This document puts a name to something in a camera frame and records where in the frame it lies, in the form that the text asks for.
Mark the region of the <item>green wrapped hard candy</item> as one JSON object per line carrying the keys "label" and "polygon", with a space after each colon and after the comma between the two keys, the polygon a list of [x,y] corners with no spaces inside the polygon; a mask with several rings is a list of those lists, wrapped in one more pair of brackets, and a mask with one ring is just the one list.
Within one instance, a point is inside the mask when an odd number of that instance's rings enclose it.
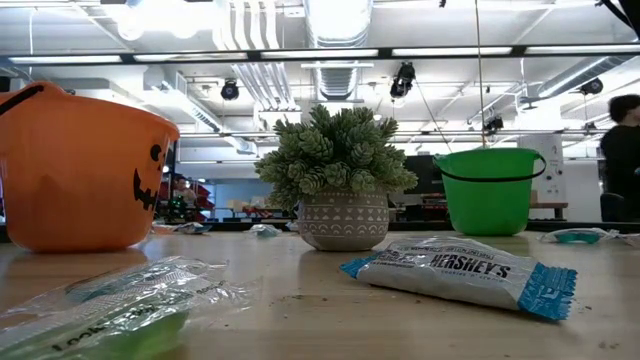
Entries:
{"label": "green wrapped hard candy", "polygon": [[174,348],[184,327],[247,309],[261,294],[261,279],[196,276],[29,309],[29,320],[0,333],[0,360],[149,360]]}

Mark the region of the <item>faux succulent in patterned pot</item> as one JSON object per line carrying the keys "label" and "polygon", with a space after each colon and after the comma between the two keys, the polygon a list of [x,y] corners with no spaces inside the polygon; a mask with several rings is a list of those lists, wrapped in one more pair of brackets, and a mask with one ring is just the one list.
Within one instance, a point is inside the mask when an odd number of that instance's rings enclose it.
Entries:
{"label": "faux succulent in patterned pot", "polygon": [[391,145],[398,124],[366,107],[336,114],[317,105],[308,123],[277,121],[276,150],[255,165],[271,202],[296,213],[303,241],[320,251],[367,251],[388,232],[388,197],[416,186],[405,153]]}

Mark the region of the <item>black monitor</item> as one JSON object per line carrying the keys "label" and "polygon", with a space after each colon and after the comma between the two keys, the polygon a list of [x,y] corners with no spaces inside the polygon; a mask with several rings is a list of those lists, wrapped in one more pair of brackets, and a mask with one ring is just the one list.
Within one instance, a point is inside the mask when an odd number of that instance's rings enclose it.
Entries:
{"label": "black monitor", "polygon": [[405,168],[417,177],[417,184],[404,191],[405,195],[420,195],[431,198],[445,198],[445,189],[440,170],[434,165],[431,155],[408,156]]}

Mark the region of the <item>red storage bins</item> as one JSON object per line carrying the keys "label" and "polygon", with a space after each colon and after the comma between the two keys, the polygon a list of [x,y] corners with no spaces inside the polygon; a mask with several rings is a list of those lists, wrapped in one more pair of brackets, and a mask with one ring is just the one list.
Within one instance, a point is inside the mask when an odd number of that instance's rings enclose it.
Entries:
{"label": "red storage bins", "polygon": [[196,182],[190,186],[186,200],[186,219],[195,222],[207,222],[214,218],[215,204],[213,202],[213,187]]}

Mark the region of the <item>white ceiling pipes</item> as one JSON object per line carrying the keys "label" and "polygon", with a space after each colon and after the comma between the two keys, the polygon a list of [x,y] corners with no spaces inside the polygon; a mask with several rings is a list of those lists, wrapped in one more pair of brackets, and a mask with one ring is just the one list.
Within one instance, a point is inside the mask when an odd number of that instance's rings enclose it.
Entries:
{"label": "white ceiling pipes", "polygon": [[[213,0],[212,40],[220,51],[277,50],[275,0]],[[261,111],[295,111],[284,64],[232,66]]]}

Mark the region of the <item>black bar with light strips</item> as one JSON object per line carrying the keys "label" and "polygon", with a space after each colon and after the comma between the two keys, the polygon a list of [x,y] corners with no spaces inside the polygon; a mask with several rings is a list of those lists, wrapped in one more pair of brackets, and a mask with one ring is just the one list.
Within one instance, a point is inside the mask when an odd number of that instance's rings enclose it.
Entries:
{"label": "black bar with light strips", "polygon": [[276,50],[189,51],[161,53],[93,53],[0,55],[0,66],[111,66],[304,61],[383,61],[521,57],[640,56],[640,43],[492,45],[462,47],[317,48]]}

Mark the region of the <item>person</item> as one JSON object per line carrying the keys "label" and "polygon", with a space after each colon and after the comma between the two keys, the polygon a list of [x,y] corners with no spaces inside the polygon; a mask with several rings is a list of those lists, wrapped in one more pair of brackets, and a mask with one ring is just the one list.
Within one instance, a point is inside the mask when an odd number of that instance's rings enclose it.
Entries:
{"label": "person", "polygon": [[182,175],[176,175],[169,201],[170,219],[174,222],[195,219],[197,196]]}
{"label": "person", "polygon": [[628,94],[609,101],[615,125],[600,141],[605,158],[606,193],[623,199],[628,220],[640,220],[640,95]]}

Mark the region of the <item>green plastic bucket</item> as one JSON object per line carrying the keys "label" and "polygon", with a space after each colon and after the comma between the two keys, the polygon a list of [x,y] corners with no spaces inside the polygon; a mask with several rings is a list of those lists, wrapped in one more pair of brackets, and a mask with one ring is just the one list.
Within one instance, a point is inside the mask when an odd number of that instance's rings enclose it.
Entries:
{"label": "green plastic bucket", "polygon": [[532,180],[546,159],[527,148],[491,148],[438,155],[450,221],[471,236],[512,236],[528,223]]}

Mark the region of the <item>wooden desk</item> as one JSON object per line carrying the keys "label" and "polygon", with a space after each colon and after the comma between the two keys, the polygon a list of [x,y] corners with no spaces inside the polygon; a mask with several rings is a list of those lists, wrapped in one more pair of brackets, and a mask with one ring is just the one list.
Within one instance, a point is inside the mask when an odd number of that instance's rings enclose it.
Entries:
{"label": "wooden desk", "polygon": [[533,209],[552,209],[554,211],[553,220],[564,221],[564,210],[567,209],[569,204],[567,202],[534,202],[529,205],[531,210]]}

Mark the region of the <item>white pillar with signs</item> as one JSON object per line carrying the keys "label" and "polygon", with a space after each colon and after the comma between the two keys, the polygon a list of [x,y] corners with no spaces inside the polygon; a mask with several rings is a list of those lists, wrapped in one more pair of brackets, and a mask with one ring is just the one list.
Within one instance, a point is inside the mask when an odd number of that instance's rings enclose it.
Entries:
{"label": "white pillar with signs", "polygon": [[532,203],[565,203],[566,178],[563,146],[559,134],[520,137],[519,148],[535,150],[546,160],[546,170],[532,180]]}

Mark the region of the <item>black office chair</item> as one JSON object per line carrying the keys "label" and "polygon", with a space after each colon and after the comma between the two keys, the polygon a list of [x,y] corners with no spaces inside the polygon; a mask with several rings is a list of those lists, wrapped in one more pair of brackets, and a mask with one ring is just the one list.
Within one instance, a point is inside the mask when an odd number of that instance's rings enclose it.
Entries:
{"label": "black office chair", "polygon": [[625,200],[614,193],[600,196],[600,211],[603,222],[624,222],[626,220]]}

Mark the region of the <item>silver ribbed air duct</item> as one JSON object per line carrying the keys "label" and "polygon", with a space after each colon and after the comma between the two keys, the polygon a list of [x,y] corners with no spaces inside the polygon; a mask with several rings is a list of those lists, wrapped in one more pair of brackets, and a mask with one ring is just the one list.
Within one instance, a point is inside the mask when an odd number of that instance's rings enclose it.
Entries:
{"label": "silver ribbed air duct", "polygon": [[[374,0],[303,0],[312,48],[359,48],[367,42]],[[356,88],[356,68],[314,70],[320,94],[330,101],[347,100]]]}

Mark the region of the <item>white boxy air duct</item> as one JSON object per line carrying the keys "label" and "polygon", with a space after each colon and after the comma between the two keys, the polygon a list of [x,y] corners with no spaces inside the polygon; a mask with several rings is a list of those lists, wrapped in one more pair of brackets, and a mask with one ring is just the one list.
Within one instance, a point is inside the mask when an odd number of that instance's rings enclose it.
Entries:
{"label": "white boxy air duct", "polygon": [[159,93],[164,103],[184,112],[197,126],[203,127],[202,130],[194,130],[194,133],[214,134],[241,155],[258,154],[258,147],[254,142],[232,136],[216,115],[189,94],[187,79],[180,72],[169,75],[160,66],[151,65],[143,74],[143,83],[146,88]]}

